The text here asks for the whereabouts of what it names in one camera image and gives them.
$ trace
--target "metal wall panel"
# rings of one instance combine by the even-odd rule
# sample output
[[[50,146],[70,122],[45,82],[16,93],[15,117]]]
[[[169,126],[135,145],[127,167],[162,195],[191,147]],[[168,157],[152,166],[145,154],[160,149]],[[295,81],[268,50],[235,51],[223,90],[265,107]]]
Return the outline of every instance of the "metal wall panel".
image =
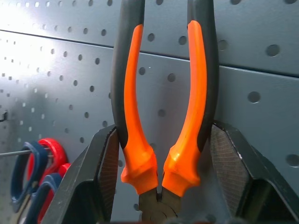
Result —
[[[224,65],[216,118],[239,128],[299,194],[299,2],[214,4]],[[16,151],[24,141],[53,137],[74,161],[98,129],[113,124],[109,91],[119,10],[120,0],[0,0],[0,29],[10,31],[0,31],[0,113],[9,113],[9,121],[0,123],[0,152]],[[144,132],[157,154],[160,179],[188,104],[185,18],[184,0],[146,1],[144,53],[138,63],[145,74],[137,75],[137,100]],[[0,159],[0,223],[7,223],[12,214],[9,186],[14,159]],[[119,165],[118,177],[124,166],[121,151]],[[190,221],[225,220],[228,211],[208,149],[199,173],[202,184],[187,191],[180,216]],[[112,220],[138,220],[135,204],[133,187],[118,178]]]
[[[2,0],[0,29],[113,46],[120,0]],[[220,62],[299,77],[299,2],[214,0]],[[147,0],[142,51],[189,58],[185,0]]]

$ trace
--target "scissors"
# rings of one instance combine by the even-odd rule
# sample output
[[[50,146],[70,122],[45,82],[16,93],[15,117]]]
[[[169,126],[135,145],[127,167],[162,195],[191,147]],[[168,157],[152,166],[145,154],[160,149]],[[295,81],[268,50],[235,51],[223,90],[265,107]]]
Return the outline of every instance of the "scissors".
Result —
[[[32,204],[24,221],[24,224],[40,224],[45,215],[59,184],[70,163],[63,164],[58,173],[46,175],[37,192],[32,194]]]
[[[48,168],[49,152],[46,149],[53,155],[53,162]],[[30,159],[28,154],[18,156],[11,181],[12,205],[14,212],[18,213],[18,222],[24,210],[28,207],[30,195],[37,191],[44,177],[50,173],[57,172],[61,165],[67,162],[63,148],[54,139],[41,139],[39,142],[34,141],[31,143],[25,142],[22,151],[26,150],[31,151]],[[28,182],[23,188],[23,177],[28,159]],[[50,195],[45,201],[45,204],[50,204],[53,194],[52,197]]]
[[[157,160],[146,141],[136,100],[136,70],[145,0],[123,0],[114,45],[111,103],[125,156],[121,180],[139,194],[143,221],[162,223],[177,217],[185,191],[200,183],[197,163],[210,135],[216,109],[219,60],[212,0],[188,0],[187,29],[191,88],[185,122],[164,164],[162,193],[157,193]]]

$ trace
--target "blue scissors handle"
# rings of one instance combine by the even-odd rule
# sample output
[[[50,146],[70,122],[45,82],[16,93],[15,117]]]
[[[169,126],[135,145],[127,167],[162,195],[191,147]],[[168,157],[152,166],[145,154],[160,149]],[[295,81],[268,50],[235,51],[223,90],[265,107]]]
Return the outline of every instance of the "blue scissors handle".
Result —
[[[24,224],[36,224],[38,215],[50,190],[57,191],[62,177],[59,173],[46,175],[37,192],[32,194],[32,204],[29,208]]]
[[[22,151],[23,150],[30,150],[33,154],[34,168],[29,181],[23,188],[24,173],[29,159],[29,154],[19,155],[17,157],[10,188],[12,205],[15,213],[19,211],[26,195],[32,194],[37,190],[38,182],[40,181],[48,163],[48,152],[39,143],[35,141],[31,143],[25,142],[22,148]]]

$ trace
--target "rubber grip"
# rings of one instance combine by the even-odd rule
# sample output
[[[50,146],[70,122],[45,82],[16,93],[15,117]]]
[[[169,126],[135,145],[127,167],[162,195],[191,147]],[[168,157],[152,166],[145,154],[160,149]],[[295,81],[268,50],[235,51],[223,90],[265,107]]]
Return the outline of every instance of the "rubber grip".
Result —
[[[132,184],[138,194],[158,185],[156,156],[144,136],[136,100],[144,6],[145,0],[122,1],[111,82],[113,117],[126,160],[121,180]]]
[[[215,114],[219,60],[212,0],[188,0],[191,87],[186,119],[164,164],[162,186],[183,196],[199,185],[197,163]]]

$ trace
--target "pliers jaw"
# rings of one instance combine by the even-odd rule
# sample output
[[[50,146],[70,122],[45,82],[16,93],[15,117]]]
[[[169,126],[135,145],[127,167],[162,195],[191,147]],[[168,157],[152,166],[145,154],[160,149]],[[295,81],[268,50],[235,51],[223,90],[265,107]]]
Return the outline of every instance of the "pliers jaw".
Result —
[[[177,217],[180,211],[181,197],[173,194],[166,188],[157,193],[154,188],[139,195],[139,209],[142,211],[142,220],[160,224],[170,217]]]

